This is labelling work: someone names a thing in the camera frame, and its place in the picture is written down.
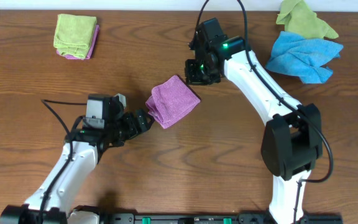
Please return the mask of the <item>purple microfiber cloth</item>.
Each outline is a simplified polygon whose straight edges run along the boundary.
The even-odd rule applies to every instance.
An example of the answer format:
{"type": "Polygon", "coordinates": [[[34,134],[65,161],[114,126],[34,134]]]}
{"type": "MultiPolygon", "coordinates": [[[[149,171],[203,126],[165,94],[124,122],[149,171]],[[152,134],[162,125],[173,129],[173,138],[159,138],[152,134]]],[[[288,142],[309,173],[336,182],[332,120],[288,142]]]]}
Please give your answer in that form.
{"type": "Polygon", "coordinates": [[[183,80],[174,75],[152,88],[145,105],[156,122],[167,129],[188,115],[200,102],[183,80]]]}

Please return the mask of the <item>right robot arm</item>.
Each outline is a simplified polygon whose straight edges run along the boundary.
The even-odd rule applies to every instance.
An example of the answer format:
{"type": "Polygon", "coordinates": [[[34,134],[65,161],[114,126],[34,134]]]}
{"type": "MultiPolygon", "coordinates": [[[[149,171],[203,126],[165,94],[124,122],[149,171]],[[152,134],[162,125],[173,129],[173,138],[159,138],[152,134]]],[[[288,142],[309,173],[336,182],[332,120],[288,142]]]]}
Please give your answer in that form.
{"type": "Polygon", "coordinates": [[[195,58],[185,62],[189,85],[211,85],[222,77],[233,82],[259,114],[265,130],[262,159],[273,175],[269,212],[276,223],[298,223],[304,186],[322,155],[322,143],[313,128],[302,120],[321,122],[315,105],[303,106],[287,94],[259,63],[242,37],[229,38],[216,18],[196,25],[189,44],[195,58]]]}

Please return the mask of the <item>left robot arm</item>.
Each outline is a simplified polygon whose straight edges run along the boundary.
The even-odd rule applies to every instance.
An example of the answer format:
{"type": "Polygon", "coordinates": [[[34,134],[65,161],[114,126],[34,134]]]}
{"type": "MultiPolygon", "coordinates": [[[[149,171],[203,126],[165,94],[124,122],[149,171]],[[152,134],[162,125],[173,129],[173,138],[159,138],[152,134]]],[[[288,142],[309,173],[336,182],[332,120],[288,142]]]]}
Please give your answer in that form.
{"type": "Polygon", "coordinates": [[[147,132],[154,118],[143,109],[126,112],[126,97],[90,94],[86,113],[72,128],[63,126],[62,153],[43,184],[21,206],[8,205],[0,223],[106,223],[107,215],[91,208],[71,209],[87,176],[112,147],[147,132]]]}

